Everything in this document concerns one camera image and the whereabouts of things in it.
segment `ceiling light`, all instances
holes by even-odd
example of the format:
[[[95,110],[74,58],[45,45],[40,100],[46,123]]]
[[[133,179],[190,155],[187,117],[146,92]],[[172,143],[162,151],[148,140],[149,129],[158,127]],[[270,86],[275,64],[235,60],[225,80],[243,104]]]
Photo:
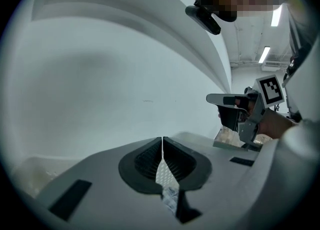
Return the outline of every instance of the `ceiling light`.
[[[272,21],[271,21],[272,27],[278,26],[279,20],[280,20],[280,15],[281,15],[281,9],[282,9],[282,5],[278,9],[273,11]]]
[[[261,55],[261,58],[259,60],[259,63],[263,63],[265,61],[269,51],[270,51],[270,46],[265,46],[264,50],[263,50],[263,53]]]

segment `black headset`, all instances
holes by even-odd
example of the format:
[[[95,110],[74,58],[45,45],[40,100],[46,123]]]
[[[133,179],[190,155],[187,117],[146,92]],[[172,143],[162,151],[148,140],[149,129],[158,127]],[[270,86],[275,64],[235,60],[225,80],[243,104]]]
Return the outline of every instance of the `black headset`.
[[[212,17],[214,13],[220,19],[233,22],[237,19],[236,11],[219,11],[215,9],[214,0],[195,0],[194,5],[185,9],[185,13],[195,20],[202,28],[213,35],[220,34],[221,28]]]

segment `ceiling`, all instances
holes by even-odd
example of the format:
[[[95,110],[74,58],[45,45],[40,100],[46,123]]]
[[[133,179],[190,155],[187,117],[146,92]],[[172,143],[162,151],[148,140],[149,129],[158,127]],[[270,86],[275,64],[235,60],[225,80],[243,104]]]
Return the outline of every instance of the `ceiling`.
[[[291,57],[289,46],[288,9],[283,5],[279,25],[271,27],[273,12],[261,12],[256,16],[238,17],[233,23],[215,18],[221,26],[231,68],[259,66],[258,61],[265,46],[270,52],[265,62],[279,63],[286,69]]]

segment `black sticker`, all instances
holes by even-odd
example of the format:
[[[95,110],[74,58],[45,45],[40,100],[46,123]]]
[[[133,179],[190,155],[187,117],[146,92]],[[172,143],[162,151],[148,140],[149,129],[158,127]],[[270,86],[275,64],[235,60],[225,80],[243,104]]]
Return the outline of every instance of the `black sticker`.
[[[260,80],[260,85],[267,104],[283,100],[280,87],[275,77]]]

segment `air conditioner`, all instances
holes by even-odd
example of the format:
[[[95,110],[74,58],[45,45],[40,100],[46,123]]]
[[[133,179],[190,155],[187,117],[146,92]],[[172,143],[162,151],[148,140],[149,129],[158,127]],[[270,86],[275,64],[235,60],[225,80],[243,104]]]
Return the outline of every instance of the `air conditioner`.
[[[281,69],[281,63],[277,63],[277,62],[265,62],[262,66],[261,66],[261,70],[262,71],[277,71]]]

